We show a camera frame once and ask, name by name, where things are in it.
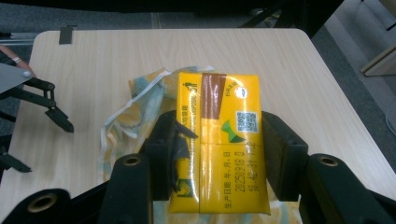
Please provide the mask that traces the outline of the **metal rail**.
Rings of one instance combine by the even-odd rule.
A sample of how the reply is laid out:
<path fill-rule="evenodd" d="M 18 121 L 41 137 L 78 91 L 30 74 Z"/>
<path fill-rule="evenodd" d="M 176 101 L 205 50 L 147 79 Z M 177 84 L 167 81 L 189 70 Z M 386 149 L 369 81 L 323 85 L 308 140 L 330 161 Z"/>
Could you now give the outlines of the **metal rail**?
<path fill-rule="evenodd" d="M 2 33 L 0 44 L 5 46 L 30 46 L 34 43 L 37 33 Z"/>

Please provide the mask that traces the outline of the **grey tape strip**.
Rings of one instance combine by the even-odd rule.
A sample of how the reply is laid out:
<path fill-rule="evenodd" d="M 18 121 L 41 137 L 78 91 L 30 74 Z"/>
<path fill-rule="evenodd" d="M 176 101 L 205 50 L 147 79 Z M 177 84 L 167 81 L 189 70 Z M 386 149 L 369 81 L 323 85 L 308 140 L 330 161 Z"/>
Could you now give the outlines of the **grey tape strip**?
<path fill-rule="evenodd" d="M 59 44 L 69 45 L 73 39 L 73 28 L 71 26 L 62 27 L 60 30 Z"/>

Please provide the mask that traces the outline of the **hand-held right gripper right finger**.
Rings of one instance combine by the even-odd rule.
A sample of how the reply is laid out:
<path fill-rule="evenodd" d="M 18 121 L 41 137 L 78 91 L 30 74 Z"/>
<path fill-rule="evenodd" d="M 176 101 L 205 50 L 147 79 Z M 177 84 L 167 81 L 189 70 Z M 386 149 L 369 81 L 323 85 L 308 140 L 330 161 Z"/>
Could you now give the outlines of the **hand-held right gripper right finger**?
<path fill-rule="evenodd" d="M 281 202 L 297 202 L 308 144 L 280 117 L 262 111 L 267 179 Z"/>

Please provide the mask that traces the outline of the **beige furniture edge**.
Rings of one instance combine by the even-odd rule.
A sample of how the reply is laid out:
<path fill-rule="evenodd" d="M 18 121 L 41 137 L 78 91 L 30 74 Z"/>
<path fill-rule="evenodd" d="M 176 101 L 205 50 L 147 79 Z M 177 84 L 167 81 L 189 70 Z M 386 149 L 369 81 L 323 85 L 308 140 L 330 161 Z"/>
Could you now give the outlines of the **beige furniture edge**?
<path fill-rule="evenodd" d="M 396 44 L 364 65 L 361 72 L 367 77 L 396 76 Z"/>

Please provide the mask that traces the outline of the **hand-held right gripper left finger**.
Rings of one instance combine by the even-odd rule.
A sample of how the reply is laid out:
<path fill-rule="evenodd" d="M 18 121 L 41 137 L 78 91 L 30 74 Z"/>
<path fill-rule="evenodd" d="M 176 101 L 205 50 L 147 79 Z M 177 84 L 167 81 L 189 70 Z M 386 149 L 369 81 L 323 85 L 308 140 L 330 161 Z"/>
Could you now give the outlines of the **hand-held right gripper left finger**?
<path fill-rule="evenodd" d="M 177 120 L 176 110 L 159 116 L 143 146 L 149 159 L 154 201 L 167 201 L 177 192 L 177 161 L 190 157 L 188 141 L 197 138 Z"/>

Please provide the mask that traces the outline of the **black stand legs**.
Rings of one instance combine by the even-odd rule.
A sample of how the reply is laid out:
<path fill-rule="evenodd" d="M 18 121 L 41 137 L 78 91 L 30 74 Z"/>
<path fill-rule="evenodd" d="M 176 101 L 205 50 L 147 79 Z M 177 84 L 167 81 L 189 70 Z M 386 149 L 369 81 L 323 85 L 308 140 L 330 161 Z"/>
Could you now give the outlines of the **black stand legs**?
<path fill-rule="evenodd" d="M 243 23 L 241 28 L 253 28 L 275 14 L 276 28 L 289 28 L 295 25 L 298 29 L 313 32 L 319 29 L 330 18 L 344 0 L 276 0 L 276 3 Z"/>

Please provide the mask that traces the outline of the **lemon print cloth bag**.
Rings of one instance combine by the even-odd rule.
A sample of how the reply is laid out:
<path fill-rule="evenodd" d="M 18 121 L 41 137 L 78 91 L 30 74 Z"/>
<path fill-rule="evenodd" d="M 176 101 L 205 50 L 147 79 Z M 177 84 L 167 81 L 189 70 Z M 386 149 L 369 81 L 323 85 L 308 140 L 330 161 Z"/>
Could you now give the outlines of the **lemon print cloth bag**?
<path fill-rule="evenodd" d="M 136 152 L 143 145 L 161 113 L 176 108 L 177 75 L 181 72 L 209 72 L 211 66 L 188 66 L 169 72 L 160 69 L 129 81 L 132 99 L 111 115 L 100 131 L 98 181 L 107 181 L 119 157 Z M 198 214 L 170 213 L 169 202 L 154 204 L 157 224 L 302 224 L 296 203 L 282 203 L 269 193 L 271 213 L 266 214 Z"/>

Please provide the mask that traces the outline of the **yellow tissue packet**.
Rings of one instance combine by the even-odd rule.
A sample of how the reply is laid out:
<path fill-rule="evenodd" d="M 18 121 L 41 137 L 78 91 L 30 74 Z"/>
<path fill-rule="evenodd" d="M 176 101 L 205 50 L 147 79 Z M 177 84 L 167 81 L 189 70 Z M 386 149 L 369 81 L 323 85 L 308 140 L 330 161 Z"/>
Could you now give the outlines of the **yellow tissue packet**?
<path fill-rule="evenodd" d="M 268 214 L 259 77 L 180 73 L 177 121 L 194 136 L 169 211 Z"/>

